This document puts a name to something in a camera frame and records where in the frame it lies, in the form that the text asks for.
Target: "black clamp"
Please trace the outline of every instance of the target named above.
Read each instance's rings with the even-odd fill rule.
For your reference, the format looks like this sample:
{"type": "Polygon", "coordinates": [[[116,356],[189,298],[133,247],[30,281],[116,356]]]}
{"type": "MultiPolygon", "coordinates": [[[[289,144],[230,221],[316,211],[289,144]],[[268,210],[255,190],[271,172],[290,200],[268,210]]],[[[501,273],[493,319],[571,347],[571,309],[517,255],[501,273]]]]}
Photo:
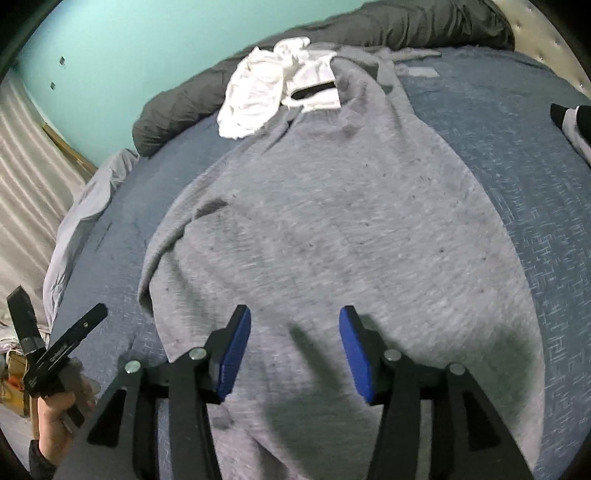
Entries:
{"type": "Polygon", "coordinates": [[[367,480],[414,480],[421,400],[433,402],[431,479],[527,480],[532,473],[501,417],[461,364],[433,368],[388,349],[344,307],[339,330],[358,393],[383,405],[367,480]]]}
{"type": "Polygon", "coordinates": [[[107,308],[102,303],[97,304],[50,349],[46,349],[27,292],[22,287],[16,288],[7,297],[7,303],[18,341],[27,357],[28,370],[22,379],[25,390],[33,398],[46,398],[64,391],[74,392],[76,403],[63,420],[67,428],[75,433],[90,413],[90,408],[84,396],[80,365],[71,361],[68,355],[107,317],[107,308]]]}
{"type": "Polygon", "coordinates": [[[228,325],[203,347],[173,363],[127,362],[76,436],[54,480],[159,478],[156,401],[168,399],[175,480],[221,480],[207,404],[232,392],[251,332],[251,312],[239,305],[228,325]]]}

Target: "bedding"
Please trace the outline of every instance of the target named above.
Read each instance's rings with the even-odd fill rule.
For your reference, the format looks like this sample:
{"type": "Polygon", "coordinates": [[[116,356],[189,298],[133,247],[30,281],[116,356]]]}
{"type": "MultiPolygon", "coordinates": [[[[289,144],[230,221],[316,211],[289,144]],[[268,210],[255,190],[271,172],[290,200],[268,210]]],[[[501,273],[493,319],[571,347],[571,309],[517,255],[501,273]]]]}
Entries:
{"type": "Polygon", "coordinates": [[[127,148],[111,155],[62,220],[43,281],[43,308],[50,331],[80,250],[113,194],[137,162],[137,154],[127,148]]]}
{"type": "Polygon", "coordinates": [[[134,144],[152,156],[168,140],[216,112],[238,63],[255,46],[272,50],[284,38],[307,37],[312,43],[377,47],[445,47],[478,44],[512,50],[508,21],[492,0],[384,0],[324,21],[292,28],[249,46],[182,85],[151,99],[133,126],[134,144]]]}
{"type": "MultiPolygon", "coordinates": [[[[440,59],[408,63],[433,67],[438,78],[401,81],[417,116],[446,140],[487,192],[523,266],[545,360],[544,433],[535,476],[557,479],[591,427],[591,372],[584,361],[591,345],[586,289],[591,178],[585,161],[552,123],[549,109],[553,102],[577,106],[586,100],[522,54],[470,47],[441,53],[440,59]]],[[[126,360],[157,364],[165,358],[152,318],[135,299],[146,245],[181,190],[236,145],[240,142],[219,138],[214,117],[187,129],[149,161],[138,163],[90,233],[52,338],[96,302],[105,302],[109,317],[75,352],[103,389],[126,360]]],[[[159,412],[166,478],[165,405],[159,412]]],[[[231,423],[223,410],[214,409],[212,419],[220,427],[231,423]]],[[[268,457],[264,449],[258,455],[268,457]]]]}

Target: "hand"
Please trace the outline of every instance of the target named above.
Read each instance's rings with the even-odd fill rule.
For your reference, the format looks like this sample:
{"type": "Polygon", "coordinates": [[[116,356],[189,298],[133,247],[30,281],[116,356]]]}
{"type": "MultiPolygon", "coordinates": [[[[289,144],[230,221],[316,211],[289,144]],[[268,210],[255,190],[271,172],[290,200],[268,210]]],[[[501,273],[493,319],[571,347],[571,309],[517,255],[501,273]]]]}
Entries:
{"type": "MultiPolygon", "coordinates": [[[[85,383],[85,394],[92,398],[92,388],[85,383]]],[[[58,466],[72,446],[72,434],[61,420],[62,415],[74,405],[72,392],[58,393],[37,400],[39,414],[39,451],[52,464],[58,466]]],[[[90,408],[93,400],[87,400],[90,408]]]]}

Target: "gray t-shirt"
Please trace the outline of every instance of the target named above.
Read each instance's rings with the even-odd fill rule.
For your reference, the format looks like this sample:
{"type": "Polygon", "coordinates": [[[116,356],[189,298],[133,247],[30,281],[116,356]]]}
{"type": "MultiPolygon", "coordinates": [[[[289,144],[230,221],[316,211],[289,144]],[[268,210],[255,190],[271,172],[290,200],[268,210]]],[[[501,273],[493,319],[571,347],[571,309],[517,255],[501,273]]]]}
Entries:
{"type": "Polygon", "coordinates": [[[544,361],[513,244],[392,59],[339,55],[339,110],[280,110],[182,192],[148,246],[140,302],[171,361],[237,304],[252,310],[234,392],[210,411],[224,478],[365,476],[381,409],[353,386],[346,304],[416,362],[464,363],[533,466],[544,361]]]}

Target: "white cloth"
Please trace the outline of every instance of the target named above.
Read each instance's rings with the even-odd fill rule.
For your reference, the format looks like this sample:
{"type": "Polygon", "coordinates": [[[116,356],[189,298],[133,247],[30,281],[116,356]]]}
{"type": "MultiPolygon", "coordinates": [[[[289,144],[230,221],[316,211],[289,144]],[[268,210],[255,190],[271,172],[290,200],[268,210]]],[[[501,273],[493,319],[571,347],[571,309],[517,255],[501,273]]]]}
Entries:
{"type": "Polygon", "coordinates": [[[12,333],[7,295],[22,285],[48,333],[41,288],[61,220],[84,180],[41,129],[10,70],[0,85],[0,336],[12,333]]]}
{"type": "Polygon", "coordinates": [[[574,149],[581,155],[589,165],[591,165],[591,147],[581,135],[577,126],[577,108],[569,108],[564,114],[562,121],[562,131],[564,136],[569,139],[574,149]]]}
{"type": "Polygon", "coordinates": [[[237,139],[252,135],[277,113],[281,104],[302,106],[304,112],[340,108],[336,88],[301,100],[291,98],[298,90],[335,80],[330,61],[336,53],[306,50],[309,44],[307,37],[286,38],[273,51],[255,47],[238,64],[217,116],[221,137],[237,139]]]}
{"type": "Polygon", "coordinates": [[[63,219],[43,282],[43,308],[50,330],[76,258],[80,255],[92,227],[138,160],[137,154],[126,148],[110,156],[99,167],[63,219]]]}

